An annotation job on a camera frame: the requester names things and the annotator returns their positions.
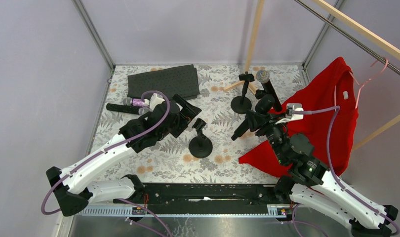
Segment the black mic stand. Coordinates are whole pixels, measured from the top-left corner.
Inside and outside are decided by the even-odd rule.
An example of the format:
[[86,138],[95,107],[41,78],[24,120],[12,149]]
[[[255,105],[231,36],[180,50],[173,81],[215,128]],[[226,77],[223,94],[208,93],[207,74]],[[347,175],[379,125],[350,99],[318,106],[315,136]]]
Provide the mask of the black mic stand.
[[189,142],[190,154],[195,158],[206,158],[213,151],[212,141],[203,133],[206,122],[201,118],[197,118],[192,126],[195,129],[197,136]]
[[246,97],[249,84],[255,81],[253,74],[244,72],[239,75],[240,82],[243,82],[242,92],[240,96],[237,96],[231,101],[231,109],[237,114],[245,114],[246,111],[252,108],[251,100]]
[[255,98],[256,98],[257,100],[262,99],[262,98],[265,97],[266,95],[268,95],[268,93],[267,93],[265,90],[260,90],[260,89],[256,90],[256,91],[255,91],[255,94],[254,94],[254,96],[255,96]]

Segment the black microphone silver grille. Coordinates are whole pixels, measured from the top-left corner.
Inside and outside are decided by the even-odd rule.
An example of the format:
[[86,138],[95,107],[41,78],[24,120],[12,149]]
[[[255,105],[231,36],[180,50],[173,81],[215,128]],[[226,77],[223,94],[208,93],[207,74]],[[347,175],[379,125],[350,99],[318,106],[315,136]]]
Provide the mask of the black microphone silver grille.
[[275,111],[281,112],[282,106],[281,106],[280,100],[276,94],[276,91],[270,81],[270,73],[264,69],[260,69],[256,73],[256,79],[262,84],[264,91],[273,96],[273,98],[275,100],[275,103],[273,105]]

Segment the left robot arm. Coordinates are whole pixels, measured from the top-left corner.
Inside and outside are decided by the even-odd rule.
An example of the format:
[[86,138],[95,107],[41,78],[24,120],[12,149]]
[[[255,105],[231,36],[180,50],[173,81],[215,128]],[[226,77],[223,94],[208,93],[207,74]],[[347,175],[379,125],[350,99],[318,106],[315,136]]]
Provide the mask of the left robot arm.
[[202,110],[180,95],[168,99],[159,91],[151,94],[149,111],[129,120],[106,144],[76,163],[46,171],[50,190],[41,204],[44,215],[61,212],[73,216],[89,204],[111,199],[128,199],[143,188],[140,180],[130,175],[115,181],[97,182],[96,178],[119,163],[155,145],[167,135],[177,138]]

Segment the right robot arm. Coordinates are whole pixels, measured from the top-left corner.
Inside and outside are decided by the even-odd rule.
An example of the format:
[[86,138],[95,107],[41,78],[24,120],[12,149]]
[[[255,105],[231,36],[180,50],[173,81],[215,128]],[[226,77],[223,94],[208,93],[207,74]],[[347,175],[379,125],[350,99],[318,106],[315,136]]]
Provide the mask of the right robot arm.
[[314,146],[304,134],[288,137],[284,130],[284,123],[300,120],[304,115],[338,112],[339,109],[338,106],[316,111],[289,109],[281,119],[270,113],[249,110],[245,122],[256,136],[266,136],[278,163],[289,167],[288,174],[275,186],[275,192],[282,199],[330,217],[350,230],[354,237],[396,236],[400,230],[395,223],[398,210],[394,206],[378,204],[355,191],[335,174],[331,161],[324,163],[313,155]]

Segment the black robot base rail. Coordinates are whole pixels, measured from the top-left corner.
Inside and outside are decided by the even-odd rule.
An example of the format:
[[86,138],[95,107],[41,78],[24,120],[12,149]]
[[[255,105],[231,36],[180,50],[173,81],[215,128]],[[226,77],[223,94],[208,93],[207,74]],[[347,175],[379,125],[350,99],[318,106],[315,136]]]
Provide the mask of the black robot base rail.
[[157,215],[268,214],[268,207],[292,210],[295,203],[274,185],[146,183],[128,201]]

